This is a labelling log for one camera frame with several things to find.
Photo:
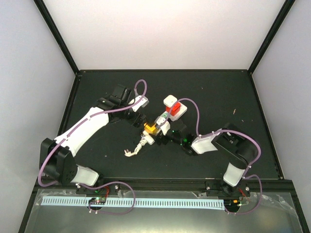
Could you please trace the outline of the yellow cube socket adapter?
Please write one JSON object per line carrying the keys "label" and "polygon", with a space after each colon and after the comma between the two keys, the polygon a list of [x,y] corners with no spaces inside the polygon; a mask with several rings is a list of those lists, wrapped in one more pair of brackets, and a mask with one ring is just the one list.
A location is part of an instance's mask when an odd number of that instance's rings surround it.
{"label": "yellow cube socket adapter", "polygon": [[160,129],[157,127],[156,123],[148,123],[144,124],[144,131],[150,135],[157,135],[160,132]]}

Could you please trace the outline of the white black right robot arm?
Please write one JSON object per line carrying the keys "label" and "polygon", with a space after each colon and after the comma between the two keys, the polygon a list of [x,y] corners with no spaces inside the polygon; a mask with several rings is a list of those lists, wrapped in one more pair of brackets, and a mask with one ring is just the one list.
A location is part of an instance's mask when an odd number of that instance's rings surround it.
{"label": "white black right robot arm", "polygon": [[245,178],[252,164],[261,156],[259,144],[245,133],[240,132],[234,124],[226,124],[223,128],[205,135],[190,133],[183,122],[171,124],[166,133],[155,136],[157,144],[168,142],[178,144],[189,155],[201,155],[217,151],[228,160],[223,180],[218,182],[211,192],[222,192],[226,197],[237,193],[239,182]]}

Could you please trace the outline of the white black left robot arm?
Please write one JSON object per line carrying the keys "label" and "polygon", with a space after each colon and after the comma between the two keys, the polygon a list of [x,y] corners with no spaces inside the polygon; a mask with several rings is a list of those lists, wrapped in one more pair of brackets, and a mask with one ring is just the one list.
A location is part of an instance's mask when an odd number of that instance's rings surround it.
{"label": "white black left robot arm", "polygon": [[86,185],[94,194],[101,193],[104,181],[99,172],[78,165],[75,156],[80,148],[102,127],[125,119],[134,127],[145,122],[145,115],[139,112],[149,100],[145,93],[138,94],[125,86],[117,85],[114,92],[98,99],[89,111],[69,130],[55,139],[46,138],[41,143],[38,183],[48,187],[56,183]]}

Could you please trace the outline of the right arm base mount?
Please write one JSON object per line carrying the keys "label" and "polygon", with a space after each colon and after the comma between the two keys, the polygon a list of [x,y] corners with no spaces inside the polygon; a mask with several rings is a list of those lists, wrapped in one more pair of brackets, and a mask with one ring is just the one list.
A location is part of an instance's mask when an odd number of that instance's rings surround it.
{"label": "right arm base mount", "polygon": [[216,179],[207,180],[205,185],[208,196],[235,198],[246,195],[247,197],[250,197],[250,191],[246,190],[247,183],[239,182],[236,186],[232,187],[225,181]]}

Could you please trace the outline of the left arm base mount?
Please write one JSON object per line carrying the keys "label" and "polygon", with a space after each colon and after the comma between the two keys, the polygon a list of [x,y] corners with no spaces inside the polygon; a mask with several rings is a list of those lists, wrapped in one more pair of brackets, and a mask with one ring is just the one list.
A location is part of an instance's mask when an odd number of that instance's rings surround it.
{"label": "left arm base mount", "polygon": [[93,190],[93,191],[96,191],[96,190],[104,189],[104,188],[109,187],[111,185],[117,185],[118,186],[120,184],[123,184],[123,182],[119,182],[119,181],[108,182],[108,183],[103,183],[103,184],[98,185],[98,186],[90,186],[90,185],[86,185],[84,183],[77,183],[76,184],[76,188],[77,189],[82,189],[82,190]]}

